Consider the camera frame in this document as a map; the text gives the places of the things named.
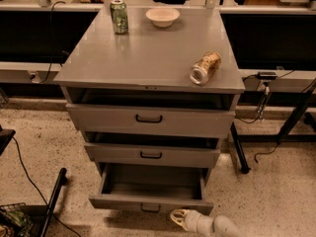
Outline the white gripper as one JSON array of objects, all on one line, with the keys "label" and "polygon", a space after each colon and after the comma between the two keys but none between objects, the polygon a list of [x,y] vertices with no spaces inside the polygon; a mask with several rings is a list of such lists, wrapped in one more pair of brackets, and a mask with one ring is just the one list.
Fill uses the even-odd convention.
[{"label": "white gripper", "polygon": [[214,233],[213,219],[196,210],[174,209],[170,212],[171,220],[184,230],[211,237]]}]

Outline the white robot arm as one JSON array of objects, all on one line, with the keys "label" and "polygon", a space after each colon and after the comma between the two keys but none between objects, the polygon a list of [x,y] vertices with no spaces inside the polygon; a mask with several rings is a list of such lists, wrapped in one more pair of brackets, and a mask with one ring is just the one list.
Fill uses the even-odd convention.
[{"label": "white robot arm", "polygon": [[201,234],[203,237],[246,237],[246,235],[226,216],[214,218],[196,210],[175,209],[171,219],[188,232]]}]

